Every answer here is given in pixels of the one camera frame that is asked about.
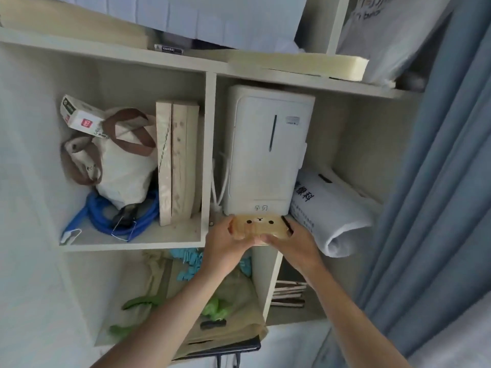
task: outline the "forearm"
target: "forearm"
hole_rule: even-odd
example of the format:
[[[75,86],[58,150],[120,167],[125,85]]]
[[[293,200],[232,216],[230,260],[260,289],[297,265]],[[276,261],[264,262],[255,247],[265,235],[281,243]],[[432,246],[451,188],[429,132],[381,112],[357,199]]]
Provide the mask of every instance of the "forearm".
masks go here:
[[[166,367],[223,278],[219,272],[202,268],[92,368]]]
[[[308,276],[350,368],[410,367],[322,266]]]

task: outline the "green plastic item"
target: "green plastic item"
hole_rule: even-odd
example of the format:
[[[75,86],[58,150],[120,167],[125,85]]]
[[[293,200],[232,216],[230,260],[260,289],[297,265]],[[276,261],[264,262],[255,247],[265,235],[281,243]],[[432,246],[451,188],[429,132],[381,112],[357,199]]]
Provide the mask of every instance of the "green plastic item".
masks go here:
[[[138,305],[152,305],[152,306],[160,306],[162,304],[162,300],[157,296],[141,296],[133,298],[121,307],[122,310],[131,309],[132,307]]]
[[[123,338],[126,338],[130,332],[136,328],[137,325],[131,325],[129,327],[121,327],[119,325],[112,325],[109,327],[109,333],[112,334],[113,336],[117,337],[118,339],[122,340]]]
[[[211,321],[223,320],[230,315],[231,305],[225,300],[216,296],[210,298],[201,315],[207,316]]]

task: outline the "white plastic bag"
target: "white plastic bag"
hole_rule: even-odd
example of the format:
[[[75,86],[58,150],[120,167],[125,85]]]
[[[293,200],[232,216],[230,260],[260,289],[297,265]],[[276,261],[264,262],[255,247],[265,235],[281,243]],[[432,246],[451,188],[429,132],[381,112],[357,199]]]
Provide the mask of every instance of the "white plastic bag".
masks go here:
[[[329,257],[346,257],[358,251],[370,240],[368,228],[375,224],[367,204],[354,199],[346,187],[306,168],[298,172],[290,212]]]
[[[336,54],[369,59],[363,81],[389,85],[420,49],[450,0],[358,0]]]
[[[67,160],[64,164],[75,182],[95,185],[97,191],[120,210],[145,200],[151,174],[157,167],[157,131],[154,116],[135,109],[111,109],[106,112],[106,121],[115,114],[119,117],[123,114],[123,118],[113,122],[113,131],[107,131],[105,123],[103,127],[109,136],[115,136],[116,141],[87,136],[71,139],[64,144],[64,149],[79,173],[67,164]],[[142,132],[147,138],[143,142],[138,138]]]

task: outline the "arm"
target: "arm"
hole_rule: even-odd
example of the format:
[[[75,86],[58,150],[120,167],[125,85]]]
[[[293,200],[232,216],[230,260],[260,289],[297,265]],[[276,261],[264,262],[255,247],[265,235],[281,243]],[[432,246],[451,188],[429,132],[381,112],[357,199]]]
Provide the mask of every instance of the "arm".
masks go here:
[[[394,345],[371,323],[322,263],[314,238],[294,220],[288,240],[261,239],[277,248],[314,288],[351,368],[410,368]]]
[[[91,368],[164,368],[203,311],[222,280],[237,266],[253,240],[234,240],[228,231],[232,216],[206,235],[200,270],[174,297]]]

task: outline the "stack of books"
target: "stack of books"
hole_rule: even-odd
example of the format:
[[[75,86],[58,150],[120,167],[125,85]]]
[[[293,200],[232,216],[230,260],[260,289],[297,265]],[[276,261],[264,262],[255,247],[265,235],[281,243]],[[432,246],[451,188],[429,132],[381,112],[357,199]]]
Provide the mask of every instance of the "stack of books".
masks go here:
[[[306,289],[307,283],[305,282],[277,280],[271,306],[304,307],[305,300],[302,295]]]

